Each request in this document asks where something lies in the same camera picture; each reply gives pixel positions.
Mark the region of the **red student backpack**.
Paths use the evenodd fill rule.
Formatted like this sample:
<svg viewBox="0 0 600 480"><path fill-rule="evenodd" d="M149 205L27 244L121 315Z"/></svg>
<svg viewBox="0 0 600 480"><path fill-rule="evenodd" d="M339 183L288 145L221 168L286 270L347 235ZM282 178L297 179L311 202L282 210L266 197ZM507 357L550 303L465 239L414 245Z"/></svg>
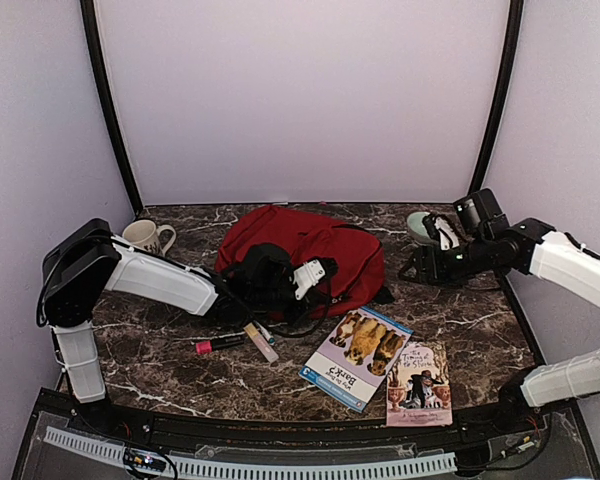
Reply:
<svg viewBox="0 0 600 480"><path fill-rule="evenodd" d="M280 246L290 254L295 269L319 257L336 260L337 273L302 299L305 316L300 320L337 316L372 302L384 305L395 301L385 285L383 245L361 227L279 206L260 207L229 230L218 250L216 272L221 274L222 268L241 260L246 250L257 244Z"/></svg>

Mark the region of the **pink Shakespeare book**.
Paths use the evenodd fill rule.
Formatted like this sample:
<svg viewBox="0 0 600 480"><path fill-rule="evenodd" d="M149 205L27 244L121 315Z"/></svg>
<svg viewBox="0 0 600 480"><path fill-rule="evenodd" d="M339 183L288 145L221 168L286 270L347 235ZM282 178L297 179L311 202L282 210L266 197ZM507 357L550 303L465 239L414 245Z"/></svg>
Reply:
<svg viewBox="0 0 600 480"><path fill-rule="evenodd" d="M452 423L445 345L410 341L387 377L386 426L446 427Z"/></svg>

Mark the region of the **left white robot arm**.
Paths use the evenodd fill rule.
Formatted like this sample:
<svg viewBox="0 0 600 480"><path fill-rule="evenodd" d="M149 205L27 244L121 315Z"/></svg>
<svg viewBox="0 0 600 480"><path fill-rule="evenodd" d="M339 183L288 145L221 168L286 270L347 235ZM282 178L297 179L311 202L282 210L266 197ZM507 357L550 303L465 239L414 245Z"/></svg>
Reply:
<svg viewBox="0 0 600 480"><path fill-rule="evenodd" d="M187 266L133 246L93 218L48 252L36 322L51 328L81 417L100 436L121 427L110 406L93 333L93 310L105 291L122 292L191 315L243 323L256 314L247 296L204 267Z"/></svg>

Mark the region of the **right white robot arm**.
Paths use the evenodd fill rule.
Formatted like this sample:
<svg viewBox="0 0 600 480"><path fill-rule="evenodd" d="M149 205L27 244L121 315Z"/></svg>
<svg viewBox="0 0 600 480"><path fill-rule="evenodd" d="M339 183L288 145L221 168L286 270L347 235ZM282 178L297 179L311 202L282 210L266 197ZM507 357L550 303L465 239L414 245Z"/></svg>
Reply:
<svg viewBox="0 0 600 480"><path fill-rule="evenodd" d="M528 218L495 235L477 233L464 245L421 245L399 270L404 281L453 285L484 271L516 270L558 285L600 309L600 255L569 233ZM529 408L600 393L600 348L514 377L490 413L501 434L514 432Z"/></svg>

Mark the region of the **pale yellow highlighter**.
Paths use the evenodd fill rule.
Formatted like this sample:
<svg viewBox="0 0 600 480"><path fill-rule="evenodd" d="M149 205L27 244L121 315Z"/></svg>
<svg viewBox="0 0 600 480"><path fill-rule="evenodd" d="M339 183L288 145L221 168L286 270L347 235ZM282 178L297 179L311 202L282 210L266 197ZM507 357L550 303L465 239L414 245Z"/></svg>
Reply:
<svg viewBox="0 0 600 480"><path fill-rule="evenodd" d="M274 349L253 323L248 323L245 325L243 330L247 337L254 343L259 352L270 364L278 361L278 354L274 351Z"/></svg>

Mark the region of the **celadon bowl far right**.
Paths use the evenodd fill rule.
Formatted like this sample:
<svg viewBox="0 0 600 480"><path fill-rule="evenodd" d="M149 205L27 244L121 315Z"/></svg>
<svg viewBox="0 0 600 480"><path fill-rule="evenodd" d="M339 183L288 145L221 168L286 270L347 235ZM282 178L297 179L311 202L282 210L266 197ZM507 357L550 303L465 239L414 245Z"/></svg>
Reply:
<svg viewBox="0 0 600 480"><path fill-rule="evenodd" d="M436 245L438 240L432 239L423 223L424 219L430 213L426 211L417 211L407 217L407 229L409 235L418 245Z"/></svg>

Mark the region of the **teal capped white marker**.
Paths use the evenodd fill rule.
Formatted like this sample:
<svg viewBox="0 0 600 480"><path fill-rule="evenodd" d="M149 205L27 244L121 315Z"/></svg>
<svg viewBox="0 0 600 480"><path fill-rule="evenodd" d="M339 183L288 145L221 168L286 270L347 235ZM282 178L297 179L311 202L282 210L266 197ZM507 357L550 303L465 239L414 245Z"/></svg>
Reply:
<svg viewBox="0 0 600 480"><path fill-rule="evenodd" d="M265 340L270 345L274 345L275 344L275 338L272 336L272 334L264 326L262 326L261 324L257 323L256 326L259 329L261 335L265 338Z"/></svg>

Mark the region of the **pink black highlighter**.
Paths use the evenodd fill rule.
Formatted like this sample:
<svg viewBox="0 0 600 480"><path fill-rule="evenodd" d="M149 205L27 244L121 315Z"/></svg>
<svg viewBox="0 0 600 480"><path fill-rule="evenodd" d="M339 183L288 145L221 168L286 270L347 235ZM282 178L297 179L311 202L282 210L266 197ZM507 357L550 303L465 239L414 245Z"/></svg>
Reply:
<svg viewBox="0 0 600 480"><path fill-rule="evenodd" d="M212 352L235 348L243 345L245 339L241 335L232 335L222 338L212 338L195 344L197 355L206 355Z"/></svg>

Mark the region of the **dog cover book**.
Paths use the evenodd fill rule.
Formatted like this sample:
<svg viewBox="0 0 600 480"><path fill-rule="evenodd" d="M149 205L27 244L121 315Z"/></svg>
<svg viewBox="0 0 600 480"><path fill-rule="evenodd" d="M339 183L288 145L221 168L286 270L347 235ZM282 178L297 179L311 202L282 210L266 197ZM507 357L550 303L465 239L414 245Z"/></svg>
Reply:
<svg viewBox="0 0 600 480"><path fill-rule="evenodd" d="M301 367L299 376L361 413L412 333L369 307L351 310Z"/></svg>

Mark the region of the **cream patterned mug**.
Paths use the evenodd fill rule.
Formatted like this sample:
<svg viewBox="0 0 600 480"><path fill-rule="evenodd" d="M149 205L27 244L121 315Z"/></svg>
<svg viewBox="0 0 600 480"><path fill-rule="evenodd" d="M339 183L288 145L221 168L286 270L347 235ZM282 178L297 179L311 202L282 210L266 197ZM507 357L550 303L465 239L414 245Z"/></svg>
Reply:
<svg viewBox="0 0 600 480"><path fill-rule="evenodd" d="M151 220L142 219L129 224L123 230L122 237L135 247L165 256L174 245L177 233L171 225L157 225Z"/></svg>

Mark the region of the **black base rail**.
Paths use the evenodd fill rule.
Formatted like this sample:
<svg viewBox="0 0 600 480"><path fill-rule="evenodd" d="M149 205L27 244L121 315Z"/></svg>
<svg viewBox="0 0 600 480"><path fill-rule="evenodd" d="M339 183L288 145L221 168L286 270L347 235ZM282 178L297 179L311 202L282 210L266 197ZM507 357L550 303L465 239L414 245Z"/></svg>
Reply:
<svg viewBox="0 0 600 480"><path fill-rule="evenodd" d="M131 382L109 384L114 419L112 435L142 445L191 449L210 441L239 447L371 447L414 444L420 449L466 449L513 441L527 431L551 440L580 444L582 435L572 407L548 410L518 420L501 432L488 424L495 407L471 405L453 414L447 427L389 427L383 392L357 413L316 387L253 387L222 380L191 389L169 385L143 388Z"/></svg>

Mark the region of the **right black frame post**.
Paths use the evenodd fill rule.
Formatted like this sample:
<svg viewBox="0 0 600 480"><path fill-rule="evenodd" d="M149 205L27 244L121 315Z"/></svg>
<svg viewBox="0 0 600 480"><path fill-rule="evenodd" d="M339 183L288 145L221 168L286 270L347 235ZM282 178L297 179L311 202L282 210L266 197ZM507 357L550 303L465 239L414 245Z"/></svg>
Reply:
<svg viewBox="0 0 600 480"><path fill-rule="evenodd" d="M509 2L506 29L493 97L485 125L483 139L478 152L471 181L469 183L469 194L480 190L483 187L487 176L508 97L509 86L518 47L518 40L522 26L524 4L524 0L511 0Z"/></svg>

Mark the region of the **black frame post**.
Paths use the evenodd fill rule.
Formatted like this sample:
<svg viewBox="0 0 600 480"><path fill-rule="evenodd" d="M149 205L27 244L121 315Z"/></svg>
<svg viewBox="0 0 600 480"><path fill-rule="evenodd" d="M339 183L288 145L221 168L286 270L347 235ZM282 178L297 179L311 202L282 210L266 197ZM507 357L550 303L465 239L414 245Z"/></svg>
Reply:
<svg viewBox="0 0 600 480"><path fill-rule="evenodd" d="M487 176L508 97L509 86L518 47L518 40L522 26L524 4L524 0L511 0L509 2L506 29L493 97L485 125L483 139L478 152L471 181L469 183L469 194L480 190L483 187Z"/></svg>
<svg viewBox="0 0 600 480"><path fill-rule="evenodd" d="M92 0L82 0L79 2L79 5L92 74L114 159L132 211L135 215L138 215L144 209L144 204L132 171L131 162L123 139L116 107L114 105L97 20L96 2Z"/></svg>

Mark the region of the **left black frame post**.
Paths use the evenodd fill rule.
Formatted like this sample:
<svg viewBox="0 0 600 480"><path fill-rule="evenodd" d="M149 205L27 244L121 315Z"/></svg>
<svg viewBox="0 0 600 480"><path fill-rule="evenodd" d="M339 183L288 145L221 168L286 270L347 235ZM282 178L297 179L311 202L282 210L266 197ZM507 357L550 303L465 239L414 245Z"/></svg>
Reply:
<svg viewBox="0 0 600 480"><path fill-rule="evenodd" d="M132 171L131 162L123 139L116 107L114 105L97 20L96 2L92 0L82 0L79 2L79 5L92 74L114 159L132 211L135 215L138 215L144 209L144 204Z"/></svg>

